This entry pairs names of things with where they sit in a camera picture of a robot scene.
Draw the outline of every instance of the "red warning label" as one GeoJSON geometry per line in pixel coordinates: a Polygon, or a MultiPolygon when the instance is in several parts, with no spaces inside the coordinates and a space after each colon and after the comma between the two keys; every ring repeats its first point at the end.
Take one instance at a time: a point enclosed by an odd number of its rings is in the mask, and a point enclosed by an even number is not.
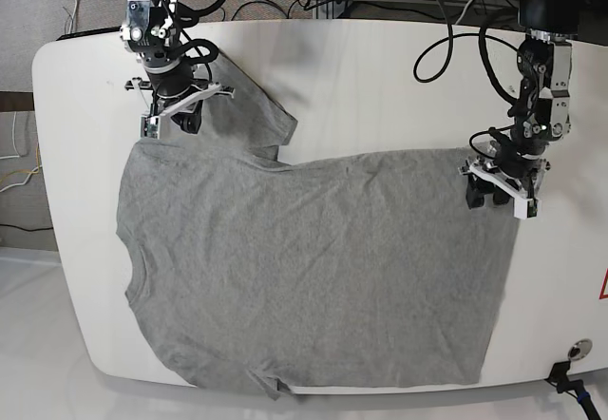
{"type": "Polygon", "coordinates": [[[604,284],[601,286],[601,292],[599,292],[599,299],[608,299],[608,271],[606,271],[604,284]]]}

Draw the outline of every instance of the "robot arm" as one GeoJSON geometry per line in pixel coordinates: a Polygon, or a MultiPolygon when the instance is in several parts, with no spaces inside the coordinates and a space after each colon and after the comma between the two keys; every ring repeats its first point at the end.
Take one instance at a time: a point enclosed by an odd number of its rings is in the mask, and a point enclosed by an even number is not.
{"type": "Polygon", "coordinates": [[[534,218],[540,213],[538,192],[549,162],[542,157],[550,143],[570,131],[572,39],[579,25],[579,0],[520,0],[519,22],[526,38],[519,47],[518,69],[522,74],[519,98],[504,91],[487,60],[485,31],[494,21],[515,10],[499,10],[480,29],[480,52],[490,82],[512,107],[513,124],[508,135],[491,127],[490,151],[466,161],[461,172],[468,176],[469,208],[484,205],[485,196],[502,205],[514,200],[515,217],[534,218]]]}
{"type": "Polygon", "coordinates": [[[217,59],[219,50],[208,40],[191,40],[187,36],[179,9],[190,18],[185,25],[198,22],[198,13],[181,6],[178,0],[127,0],[121,37],[126,49],[137,54],[148,80],[134,78],[125,88],[152,91],[149,113],[142,116],[142,137],[159,138],[166,117],[186,133],[198,133],[203,101],[234,93],[232,88],[213,82],[210,73],[206,79],[197,77],[200,66],[210,70],[208,65],[217,59]],[[188,40],[185,44],[180,41],[182,35],[188,40]],[[207,54],[203,55],[200,48],[206,49],[207,54]],[[191,49],[199,57],[187,56],[191,49]]]}

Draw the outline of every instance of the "gray t-shirt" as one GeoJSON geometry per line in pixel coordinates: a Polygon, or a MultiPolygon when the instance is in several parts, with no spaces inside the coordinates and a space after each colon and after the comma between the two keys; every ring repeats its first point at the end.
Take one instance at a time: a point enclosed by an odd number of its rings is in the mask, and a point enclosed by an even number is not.
{"type": "Polygon", "coordinates": [[[237,98],[188,143],[138,142],[123,174],[126,295],[159,360],[271,396],[478,382],[518,223],[468,210],[467,150],[286,165],[295,120],[227,59],[214,72],[237,98]]]}

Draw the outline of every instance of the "t-shirt sleeve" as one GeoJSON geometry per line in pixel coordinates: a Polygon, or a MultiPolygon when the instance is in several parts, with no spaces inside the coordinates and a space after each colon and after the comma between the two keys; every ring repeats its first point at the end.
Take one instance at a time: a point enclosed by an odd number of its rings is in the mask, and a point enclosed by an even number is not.
{"type": "Polygon", "coordinates": [[[248,149],[289,143],[297,120],[225,55],[211,64],[214,81],[235,89],[235,98],[216,96],[202,106],[200,135],[248,149]]]}

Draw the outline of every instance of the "white table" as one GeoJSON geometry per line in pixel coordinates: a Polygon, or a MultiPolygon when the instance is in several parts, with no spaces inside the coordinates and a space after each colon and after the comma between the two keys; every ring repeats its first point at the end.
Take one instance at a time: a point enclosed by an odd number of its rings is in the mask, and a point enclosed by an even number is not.
{"type": "MultiPolygon", "coordinates": [[[[190,33],[216,42],[299,120],[281,149],[284,162],[462,146],[474,131],[507,121],[472,38],[457,40],[441,80],[414,81],[414,60],[445,35],[442,26],[264,21],[205,24],[190,33]]],[[[514,45],[522,40],[494,34],[514,45]]],[[[519,89],[513,52],[496,46],[491,56],[503,84],[519,89]]],[[[443,58],[437,51],[421,71],[433,73],[443,58]]],[[[585,337],[594,350],[574,372],[608,367],[608,299],[599,300],[608,268],[605,70],[603,47],[575,44],[573,131],[548,150],[553,168],[541,190],[542,215],[520,228],[480,386],[544,378],[585,337]]],[[[124,82],[142,74],[117,35],[44,46],[33,64],[38,131],[60,254],[91,360],[111,375],[185,385],[152,353],[127,306],[131,264],[115,235],[120,179],[143,111],[141,96],[124,91],[124,82]]]]}

